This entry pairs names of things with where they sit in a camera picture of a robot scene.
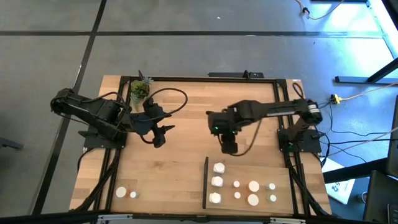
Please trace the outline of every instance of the gray floor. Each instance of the gray floor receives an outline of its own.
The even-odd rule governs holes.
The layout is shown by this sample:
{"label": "gray floor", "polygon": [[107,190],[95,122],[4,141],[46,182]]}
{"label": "gray floor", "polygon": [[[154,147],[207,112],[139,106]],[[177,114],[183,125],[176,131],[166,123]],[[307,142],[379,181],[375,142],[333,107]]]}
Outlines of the gray floor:
{"label": "gray floor", "polygon": [[[335,5],[309,0],[304,4],[313,16]],[[0,30],[91,30],[99,5],[100,0],[0,0]],[[108,1],[99,29],[379,32],[364,4],[344,3],[330,18],[319,21],[301,19],[299,10],[294,0],[117,0]],[[21,151],[0,150],[0,217],[29,212],[59,127],[60,118],[50,112],[50,99],[61,88],[73,85],[87,41],[87,37],[0,37],[0,136],[24,144]],[[334,76],[369,76],[391,60],[383,39],[97,37],[80,94],[96,96],[103,75],[137,75],[138,69],[148,76],[199,77],[247,69],[264,72],[269,78],[299,78],[307,97],[324,102],[332,93],[351,96],[374,88],[336,85]],[[334,130],[390,130],[397,94],[396,88],[388,88],[335,106]],[[328,110],[324,112],[320,130],[328,131]],[[77,134],[81,129],[80,124],[69,125],[45,213],[68,210],[83,144]],[[362,139],[328,135],[333,142]],[[385,157],[387,147],[386,142],[369,143],[349,152],[371,161]],[[343,153],[331,158],[344,166],[362,163]]]}

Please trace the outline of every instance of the small white cylinder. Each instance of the small white cylinder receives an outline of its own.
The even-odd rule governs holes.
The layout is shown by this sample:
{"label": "small white cylinder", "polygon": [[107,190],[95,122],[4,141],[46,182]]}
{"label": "small white cylinder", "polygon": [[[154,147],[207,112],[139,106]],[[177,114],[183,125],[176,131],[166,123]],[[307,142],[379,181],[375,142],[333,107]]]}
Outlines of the small white cylinder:
{"label": "small white cylinder", "polygon": [[222,187],[223,186],[223,179],[221,177],[213,177],[211,178],[211,184],[215,187]]}
{"label": "small white cylinder", "polygon": [[234,188],[238,188],[240,185],[241,184],[239,183],[239,181],[237,181],[237,180],[234,181],[234,184],[233,184]]}
{"label": "small white cylinder", "polygon": [[211,193],[209,195],[209,201],[211,203],[221,203],[221,195],[218,193]]}
{"label": "small white cylinder", "polygon": [[217,162],[216,164],[214,164],[213,171],[217,174],[224,174],[225,172],[224,164]]}
{"label": "small white cylinder", "polygon": [[119,187],[116,189],[116,196],[118,198],[123,198],[127,194],[127,189],[125,187]]}
{"label": "small white cylinder", "polygon": [[234,194],[234,198],[236,198],[236,199],[239,199],[239,198],[241,198],[241,193],[239,193],[239,192],[235,192],[235,194]]}
{"label": "small white cylinder", "polygon": [[137,193],[137,192],[131,192],[130,193],[130,197],[131,198],[138,198],[138,196],[139,196],[139,193]]}
{"label": "small white cylinder", "polygon": [[257,195],[255,194],[251,194],[248,196],[248,203],[251,206],[256,206],[259,204],[259,197],[257,197]]}
{"label": "small white cylinder", "polygon": [[268,200],[269,202],[276,202],[276,196],[275,196],[275,195],[270,195],[270,196],[267,198],[267,200]]}
{"label": "small white cylinder", "polygon": [[270,183],[269,185],[267,185],[267,189],[268,190],[275,190],[276,186],[273,183]]}
{"label": "small white cylinder", "polygon": [[259,185],[259,183],[257,181],[252,180],[252,181],[250,181],[250,183],[248,185],[248,189],[251,192],[257,192],[260,189],[260,185]]}

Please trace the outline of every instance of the wooden tabletop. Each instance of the wooden tabletop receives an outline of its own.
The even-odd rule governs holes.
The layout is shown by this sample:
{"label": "wooden tabletop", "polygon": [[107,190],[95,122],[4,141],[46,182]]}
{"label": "wooden tabletop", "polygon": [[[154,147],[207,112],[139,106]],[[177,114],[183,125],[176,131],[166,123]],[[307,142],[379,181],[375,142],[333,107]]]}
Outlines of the wooden tabletop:
{"label": "wooden tabletop", "polygon": [[[120,78],[120,76],[104,76],[99,95],[118,91]],[[291,87],[292,82],[293,80],[287,80],[290,100],[298,98]],[[217,138],[210,134],[205,114],[205,111],[209,110],[221,111],[240,100],[275,102],[272,85],[154,82],[150,86],[150,91],[154,92],[165,87],[183,90],[188,95],[188,103],[171,118],[160,122],[160,125],[176,125],[165,135],[166,143],[162,147],[156,149],[153,145],[142,142],[137,134],[128,134],[126,147],[121,153],[115,189],[123,186],[128,190],[139,192],[140,196],[135,199],[113,197],[111,211],[195,215],[289,215],[201,207],[203,163],[206,156],[210,158],[210,162],[224,162],[231,165],[285,167],[276,135],[279,126],[277,118],[263,119],[251,151],[245,156],[233,157],[221,153]],[[171,111],[183,103],[184,97],[175,91],[163,91],[155,95],[154,101],[165,111]],[[240,152],[252,141],[255,128],[255,124],[244,127],[236,136]],[[148,134],[146,139],[152,139],[152,136]],[[82,159],[70,208],[79,206],[98,183],[103,156],[104,149],[95,149]],[[319,161],[310,153],[301,153],[301,160],[309,191],[322,208],[331,213]],[[104,208],[107,188],[106,185],[100,208]],[[295,189],[298,209],[303,213],[301,194],[298,187]]]}

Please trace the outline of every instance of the green plant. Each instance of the green plant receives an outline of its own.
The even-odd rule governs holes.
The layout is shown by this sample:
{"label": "green plant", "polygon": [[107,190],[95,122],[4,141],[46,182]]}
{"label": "green plant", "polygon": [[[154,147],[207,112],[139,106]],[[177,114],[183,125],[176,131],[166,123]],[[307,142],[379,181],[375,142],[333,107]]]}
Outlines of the green plant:
{"label": "green plant", "polygon": [[143,77],[142,80],[134,80],[131,83],[131,101],[136,110],[140,101],[149,95],[149,85],[153,82],[151,77]]}
{"label": "green plant", "polygon": [[144,77],[142,81],[148,85],[151,85],[154,82],[151,77]]}
{"label": "green plant", "polygon": [[149,85],[144,81],[134,80],[131,84],[131,93],[139,99],[144,99],[149,95]]}

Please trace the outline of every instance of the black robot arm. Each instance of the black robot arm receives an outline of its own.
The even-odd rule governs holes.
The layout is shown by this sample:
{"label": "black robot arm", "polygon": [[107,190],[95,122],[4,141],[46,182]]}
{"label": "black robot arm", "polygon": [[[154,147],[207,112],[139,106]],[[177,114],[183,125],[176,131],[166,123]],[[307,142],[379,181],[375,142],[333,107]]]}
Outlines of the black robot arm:
{"label": "black robot arm", "polygon": [[295,144],[303,138],[303,133],[311,125],[322,121],[318,104],[312,100],[299,99],[277,103],[260,103],[254,100],[243,100],[223,109],[222,112],[207,111],[210,133],[221,136],[223,153],[234,154],[238,151],[235,143],[242,127],[262,118],[297,114],[300,119],[287,128],[286,140]]}
{"label": "black robot arm", "polygon": [[[103,98],[110,94],[117,95],[120,101]],[[89,131],[79,131],[79,134],[86,139],[97,139],[97,142],[105,145],[104,147],[107,147],[107,142],[120,142],[120,145],[124,146],[127,132],[137,133],[144,140],[143,136],[149,131],[154,133],[154,138],[152,141],[144,142],[160,147],[165,143],[164,134],[174,126],[158,127],[157,123],[171,114],[166,114],[152,98],[144,101],[142,105],[144,112],[130,113],[131,108],[116,92],[89,99],[68,88],[60,90],[50,103],[54,113],[74,115],[88,123]]]}

